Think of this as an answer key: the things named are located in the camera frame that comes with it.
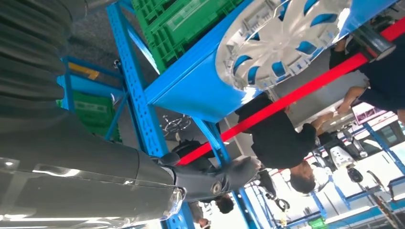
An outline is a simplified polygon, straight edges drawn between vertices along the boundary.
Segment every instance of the white car part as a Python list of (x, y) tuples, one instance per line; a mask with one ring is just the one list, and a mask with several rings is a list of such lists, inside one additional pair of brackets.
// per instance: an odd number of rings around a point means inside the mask
[(265, 90), (306, 69), (337, 41), (351, 0), (255, 0), (223, 37), (216, 70), (239, 90)]

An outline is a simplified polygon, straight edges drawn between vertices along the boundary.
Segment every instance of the red horizontal beam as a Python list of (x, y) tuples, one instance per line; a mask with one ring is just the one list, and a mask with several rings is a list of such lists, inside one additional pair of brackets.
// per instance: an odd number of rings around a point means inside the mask
[[(403, 33), (405, 33), (405, 18), (402, 18), (401, 20), (397, 21), (394, 25), (391, 25), (381, 34), (389, 41), (393, 41)], [(367, 59), (361, 53), (354, 55), (345, 62), (339, 64), (333, 69), (330, 69), (326, 73), (318, 76), (316, 79), (306, 83), (302, 87), (275, 101), (274, 103), (263, 108), (262, 110), (253, 114), (249, 118), (245, 119), (244, 121), (240, 122), (236, 126), (232, 127), (228, 131), (224, 132), (221, 135), (222, 140), (223, 141), (229, 140), (230, 138), (236, 136), (238, 133), (247, 130), (248, 128), (256, 125), (265, 118), (269, 117), (270, 115), (284, 109), (288, 105), (298, 101), (299, 99), (305, 97), (310, 93), (313, 93), (314, 91), (331, 83), (340, 76), (353, 71), (354, 69), (362, 66), (365, 63), (367, 63)], [(208, 153), (210, 150), (211, 146), (207, 142), (201, 147), (195, 149), (194, 151), (183, 157), (178, 163), (178, 165), (186, 165), (196, 160), (197, 158), (203, 156), (204, 154)]]

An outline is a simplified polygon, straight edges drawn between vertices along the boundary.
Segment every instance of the man's hand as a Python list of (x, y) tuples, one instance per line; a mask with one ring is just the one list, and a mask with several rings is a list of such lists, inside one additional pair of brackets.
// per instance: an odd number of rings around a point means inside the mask
[(342, 52), (346, 50), (346, 38), (336, 42), (335, 52)]
[(339, 114), (349, 111), (351, 104), (365, 91), (363, 87), (351, 87), (346, 93), (343, 103), (338, 107)]

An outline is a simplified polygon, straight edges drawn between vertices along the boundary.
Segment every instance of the green plastic crate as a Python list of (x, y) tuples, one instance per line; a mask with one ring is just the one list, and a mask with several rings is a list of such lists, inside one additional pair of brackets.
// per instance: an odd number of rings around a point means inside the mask
[(325, 224), (323, 218), (314, 219), (308, 222), (312, 229), (328, 229), (328, 225)]
[[(111, 99), (80, 92), (73, 92), (75, 113), (91, 133), (104, 137), (114, 118), (115, 110)], [(118, 126), (111, 135), (111, 140), (121, 142)]]
[(131, 0), (163, 73), (243, 0)]

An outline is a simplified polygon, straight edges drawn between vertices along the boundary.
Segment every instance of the person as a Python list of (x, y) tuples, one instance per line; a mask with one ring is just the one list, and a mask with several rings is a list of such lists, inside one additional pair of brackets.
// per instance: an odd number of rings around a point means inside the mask
[(234, 202), (229, 194), (217, 196), (213, 199), (200, 200), (200, 202), (207, 204), (211, 203), (212, 201), (215, 201), (215, 205), (222, 214), (228, 214), (234, 209)]
[[(179, 145), (176, 146), (172, 150), (172, 153), (174, 152), (174, 153), (178, 154), (180, 158), (182, 158), (200, 146), (201, 146), (201, 143), (199, 141), (184, 140), (184, 141), (179, 142)], [(214, 166), (208, 160), (208, 158), (211, 158), (211, 157), (214, 157), (212, 151), (210, 153), (206, 154), (205, 156), (200, 157), (197, 160), (194, 160), (188, 166), (192, 167), (195, 170), (199, 170), (199, 171), (209, 171), (211, 169), (214, 169)], [(232, 201), (229, 194), (217, 196), (212, 199), (200, 200), (200, 202), (203, 202), (203, 203), (211, 203), (212, 201), (215, 201), (216, 206), (218, 207), (219, 211), (222, 214), (228, 214), (229, 212), (231, 212), (234, 209), (234, 202)]]
[(199, 224), (202, 229), (211, 228), (211, 222), (203, 217), (203, 210), (200, 205), (198, 205), (198, 202), (189, 203), (189, 207), (194, 223)]
[[(359, 68), (369, 79), (369, 87), (351, 87), (338, 107), (345, 113), (357, 99), (386, 111), (393, 111), (401, 122), (405, 122), (405, 77), (402, 73), (405, 58), (405, 35), (394, 40), (396, 49), (379, 61), (367, 63)], [(331, 50), (330, 68), (342, 63), (355, 53), (346, 53), (346, 39), (337, 42)]]
[[(245, 120), (264, 107), (272, 104), (266, 93), (248, 102), (238, 110), (238, 122)], [(290, 169), (291, 186), (298, 192), (310, 193), (315, 188), (315, 178), (309, 163), (304, 160), (315, 147), (316, 136), (322, 132), (322, 124), (333, 118), (327, 113), (311, 124), (304, 124), (297, 133), (286, 110), (276, 112), (260, 123), (249, 128), (253, 138), (252, 150), (265, 167)]]

